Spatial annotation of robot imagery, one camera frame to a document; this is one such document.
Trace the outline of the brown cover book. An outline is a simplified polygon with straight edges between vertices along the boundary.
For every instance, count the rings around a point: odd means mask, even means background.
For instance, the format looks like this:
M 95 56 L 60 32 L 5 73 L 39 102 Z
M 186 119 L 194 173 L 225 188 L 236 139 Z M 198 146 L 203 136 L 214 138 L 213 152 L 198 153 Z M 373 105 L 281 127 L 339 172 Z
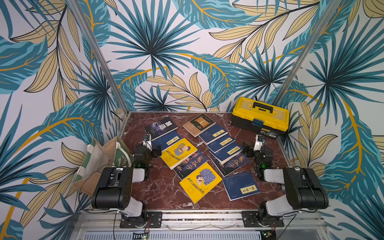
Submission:
M 183 128 L 194 138 L 202 134 L 204 131 L 212 127 L 216 122 L 206 114 L 200 114 L 187 123 L 183 124 Z

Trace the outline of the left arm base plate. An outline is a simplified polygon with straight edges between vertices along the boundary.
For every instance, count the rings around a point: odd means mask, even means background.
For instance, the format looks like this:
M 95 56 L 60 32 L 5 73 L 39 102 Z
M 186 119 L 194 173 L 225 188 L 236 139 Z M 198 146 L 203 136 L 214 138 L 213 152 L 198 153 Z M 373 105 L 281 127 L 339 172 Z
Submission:
M 143 212 L 139 217 L 126 217 L 122 215 L 121 229 L 150 228 L 159 229 L 162 225 L 162 212 Z

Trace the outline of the yellow book with couple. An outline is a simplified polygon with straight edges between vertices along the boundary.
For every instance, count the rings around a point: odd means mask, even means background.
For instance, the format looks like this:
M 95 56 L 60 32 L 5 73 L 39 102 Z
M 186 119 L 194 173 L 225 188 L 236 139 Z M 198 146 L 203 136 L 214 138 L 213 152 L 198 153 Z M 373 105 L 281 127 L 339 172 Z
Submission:
M 197 148 L 186 138 L 183 138 L 169 146 L 162 153 L 161 159 L 171 170 L 173 170 L 196 151 Z

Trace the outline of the blue book lower stack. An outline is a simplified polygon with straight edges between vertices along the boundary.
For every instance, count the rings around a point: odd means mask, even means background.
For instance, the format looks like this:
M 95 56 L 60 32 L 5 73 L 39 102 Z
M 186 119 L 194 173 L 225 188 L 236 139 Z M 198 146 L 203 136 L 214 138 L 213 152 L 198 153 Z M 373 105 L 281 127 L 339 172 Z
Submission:
M 242 152 L 242 147 L 239 146 L 236 142 L 232 142 L 231 144 L 227 145 L 217 153 L 211 152 L 213 157 L 219 161 L 220 164 L 225 164 L 233 157 L 237 156 Z

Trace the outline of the yellow black toolbox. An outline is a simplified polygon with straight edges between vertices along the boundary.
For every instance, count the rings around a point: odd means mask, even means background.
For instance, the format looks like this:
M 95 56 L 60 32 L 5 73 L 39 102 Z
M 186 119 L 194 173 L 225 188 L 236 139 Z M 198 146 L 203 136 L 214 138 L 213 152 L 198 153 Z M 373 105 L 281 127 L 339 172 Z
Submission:
M 232 125 L 275 139 L 289 128 L 289 110 L 241 97 L 232 112 Z

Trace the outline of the blue book front right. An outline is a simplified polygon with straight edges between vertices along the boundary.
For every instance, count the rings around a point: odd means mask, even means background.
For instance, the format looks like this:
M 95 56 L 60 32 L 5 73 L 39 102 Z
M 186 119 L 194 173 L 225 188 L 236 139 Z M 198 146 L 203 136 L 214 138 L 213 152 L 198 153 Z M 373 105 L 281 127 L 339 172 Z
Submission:
M 223 184 L 230 201 L 253 196 L 261 192 L 251 172 L 224 177 Z

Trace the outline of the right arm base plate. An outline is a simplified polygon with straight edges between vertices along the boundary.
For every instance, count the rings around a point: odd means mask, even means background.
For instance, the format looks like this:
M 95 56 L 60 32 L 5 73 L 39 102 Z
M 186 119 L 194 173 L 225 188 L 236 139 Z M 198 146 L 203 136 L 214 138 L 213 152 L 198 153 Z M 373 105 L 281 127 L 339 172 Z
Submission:
M 241 215 L 245 228 L 284 226 L 283 217 L 270 216 L 266 213 L 259 213 L 259 211 L 243 211 Z

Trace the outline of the blue book top stack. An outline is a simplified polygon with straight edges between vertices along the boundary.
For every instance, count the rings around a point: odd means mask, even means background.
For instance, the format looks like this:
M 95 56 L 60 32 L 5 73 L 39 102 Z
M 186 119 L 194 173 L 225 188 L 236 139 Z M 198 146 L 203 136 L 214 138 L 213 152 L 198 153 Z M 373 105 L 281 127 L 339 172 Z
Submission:
M 201 133 L 199 137 L 206 145 L 208 145 L 227 134 L 228 131 L 225 128 L 219 124 L 214 124 L 209 129 Z

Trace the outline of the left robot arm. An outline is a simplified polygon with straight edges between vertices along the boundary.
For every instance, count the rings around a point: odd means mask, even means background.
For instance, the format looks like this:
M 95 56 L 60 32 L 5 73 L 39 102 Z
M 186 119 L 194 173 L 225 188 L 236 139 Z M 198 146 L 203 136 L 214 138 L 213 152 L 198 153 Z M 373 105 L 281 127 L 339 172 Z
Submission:
M 161 147 L 141 144 L 135 148 L 132 167 L 104 168 L 92 196 L 92 207 L 116 211 L 125 219 L 146 219 L 146 207 L 132 197 L 132 186 L 148 179 L 152 159 L 161 155 Z

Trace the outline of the green burlap Christmas bag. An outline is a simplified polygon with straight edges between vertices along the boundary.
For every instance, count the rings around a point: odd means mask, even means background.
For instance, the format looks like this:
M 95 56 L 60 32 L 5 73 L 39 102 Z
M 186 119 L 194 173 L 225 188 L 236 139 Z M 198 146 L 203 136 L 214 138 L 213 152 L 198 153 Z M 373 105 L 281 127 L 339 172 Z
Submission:
M 86 156 L 75 174 L 73 188 L 92 196 L 104 168 L 131 167 L 134 156 L 120 137 L 115 137 L 105 145 L 96 139 L 87 145 Z

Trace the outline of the yellow book purple hair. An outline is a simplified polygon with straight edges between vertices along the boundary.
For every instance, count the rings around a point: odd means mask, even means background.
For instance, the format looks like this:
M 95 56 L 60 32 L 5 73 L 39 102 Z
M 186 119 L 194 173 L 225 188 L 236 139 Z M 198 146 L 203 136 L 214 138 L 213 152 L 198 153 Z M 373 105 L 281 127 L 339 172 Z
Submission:
M 180 185 L 193 204 L 196 204 L 221 181 L 220 175 L 208 163 L 204 163 L 185 177 Z

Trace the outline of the dark guiguzi book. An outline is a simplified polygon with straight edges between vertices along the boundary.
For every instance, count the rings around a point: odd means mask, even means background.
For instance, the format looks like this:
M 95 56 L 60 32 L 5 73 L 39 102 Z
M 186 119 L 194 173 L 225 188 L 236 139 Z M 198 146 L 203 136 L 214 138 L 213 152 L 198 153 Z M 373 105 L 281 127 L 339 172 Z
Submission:
M 184 160 L 180 165 L 178 165 L 174 171 L 178 175 L 178 177 L 183 180 L 197 168 L 199 168 L 202 164 L 206 163 L 209 159 L 200 151 L 197 150 L 191 156 L 189 156 L 186 160 Z
M 223 177 L 228 176 L 232 172 L 238 170 L 242 166 L 250 162 L 250 158 L 245 154 L 238 154 L 237 156 L 230 159 L 228 162 L 221 164 L 215 157 L 212 157 L 212 161 L 220 171 Z

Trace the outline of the blue book near bag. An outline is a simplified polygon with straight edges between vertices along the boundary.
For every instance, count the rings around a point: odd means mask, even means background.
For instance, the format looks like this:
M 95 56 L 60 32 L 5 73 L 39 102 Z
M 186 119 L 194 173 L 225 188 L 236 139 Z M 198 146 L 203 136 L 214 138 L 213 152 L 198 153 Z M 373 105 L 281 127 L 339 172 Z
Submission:
M 160 148 L 162 152 L 164 152 L 166 149 L 168 149 L 171 145 L 175 144 L 176 142 L 180 141 L 182 137 L 176 132 L 172 131 L 167 133 L 166 135 L 152 141 L 152 146 L 154 150 L 157 150 Z

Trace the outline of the blue book middle stack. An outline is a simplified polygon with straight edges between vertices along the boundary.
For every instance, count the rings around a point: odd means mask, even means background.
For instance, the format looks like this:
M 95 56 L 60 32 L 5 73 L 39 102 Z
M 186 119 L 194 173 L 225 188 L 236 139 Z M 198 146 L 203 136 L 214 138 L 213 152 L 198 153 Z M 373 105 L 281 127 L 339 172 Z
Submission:
M 208 144 L 207 147 L 210 149 L 211 152 L 217 153 L 227 145 L 234 142 L 235 139 L 232 138 L 229 134 L 226 134 L 216 140 L 214 140 L 212 143 Z

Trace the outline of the dark wolf cover book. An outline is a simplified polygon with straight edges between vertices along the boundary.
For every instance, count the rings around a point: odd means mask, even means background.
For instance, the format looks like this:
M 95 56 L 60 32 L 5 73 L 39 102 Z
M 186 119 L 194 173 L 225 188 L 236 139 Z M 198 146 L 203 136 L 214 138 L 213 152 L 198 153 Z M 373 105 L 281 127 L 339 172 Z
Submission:
M 151 140 L 156 140 L 178 128 L 176 123 L 170 118 L 166 117 L 155 123 L 152 123 L 145 127 L 147 134 L 151 135 Z

